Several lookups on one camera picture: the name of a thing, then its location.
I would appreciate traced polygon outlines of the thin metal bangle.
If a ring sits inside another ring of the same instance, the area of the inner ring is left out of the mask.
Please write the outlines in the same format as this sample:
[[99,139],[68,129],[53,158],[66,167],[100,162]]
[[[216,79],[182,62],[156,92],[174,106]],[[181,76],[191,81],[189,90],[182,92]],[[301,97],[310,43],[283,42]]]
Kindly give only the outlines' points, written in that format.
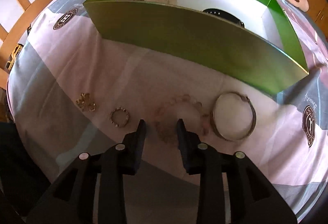
[[257,115],[247,95],[224,92],[213,104],[210,124],[213,132],[226,141],[242,141],[254,131]]

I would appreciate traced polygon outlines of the gold flower brooch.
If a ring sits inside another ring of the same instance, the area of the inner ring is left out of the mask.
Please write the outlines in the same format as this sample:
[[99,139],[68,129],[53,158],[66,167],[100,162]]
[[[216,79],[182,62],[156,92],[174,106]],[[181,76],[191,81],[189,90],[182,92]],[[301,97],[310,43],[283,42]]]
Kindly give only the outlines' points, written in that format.
[[81,93],[76,100],[76,105],[81,111],[94,112],[96,110],[96,104],[91,101],[89,93]]

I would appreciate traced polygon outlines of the plaid bed sheet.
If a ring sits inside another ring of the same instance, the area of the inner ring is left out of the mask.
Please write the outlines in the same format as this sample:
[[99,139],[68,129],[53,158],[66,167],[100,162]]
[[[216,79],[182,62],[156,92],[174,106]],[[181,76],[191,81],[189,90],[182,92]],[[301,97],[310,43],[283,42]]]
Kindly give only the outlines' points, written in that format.
[[[291,23],[309,73],[276,94],[183,58],[104,39],[86,0],[58,0],[38,17],[9,75],[8,104],[27,150],[54,180],[82,151],[97,154],[131,132],[140,119],[148,134],[141,174],[168,194],[193,194],[197,176],[186,174],[174,126],[179,118],[215,149],[243,151],[303,219],[327,192],[327,44],[304,15],[276,0]],[[269,9],[256,0],[177,0],[180,7],[224,10],[245,29],[282,47]],[[210,115],[224,92],[247,95],[255,108],[253,133],[226,141]],[[94,112],[76,100],[89,93]]]

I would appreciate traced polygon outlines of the green open cardboard box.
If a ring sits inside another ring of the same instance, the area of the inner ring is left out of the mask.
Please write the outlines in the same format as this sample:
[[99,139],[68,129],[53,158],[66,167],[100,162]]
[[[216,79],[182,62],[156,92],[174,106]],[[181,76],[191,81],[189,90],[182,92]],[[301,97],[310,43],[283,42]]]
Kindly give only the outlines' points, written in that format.
[[86,0],[83,5],[104,39],[193,61],[276,94],[309,70],[278,2],[256,1],[272,14],[282,47],[229,20],[190,8],[120,0]]

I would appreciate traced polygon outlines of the black wristband watch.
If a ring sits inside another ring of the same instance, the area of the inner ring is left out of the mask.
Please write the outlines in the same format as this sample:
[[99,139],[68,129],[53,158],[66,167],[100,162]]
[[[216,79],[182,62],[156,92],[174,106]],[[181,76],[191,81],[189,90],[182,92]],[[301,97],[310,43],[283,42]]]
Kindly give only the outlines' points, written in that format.
[[228,20],[228,21],[230,21],[236,25],[239,25],[243,28],[245,27],[244,23],[240,19],[238,19],[234,15],[232,15],[224,10],[217,9],[217,8],[207,8],[207,9],[204,9],[203,12],[211,14],[213,16],[223,18],[223,19]]

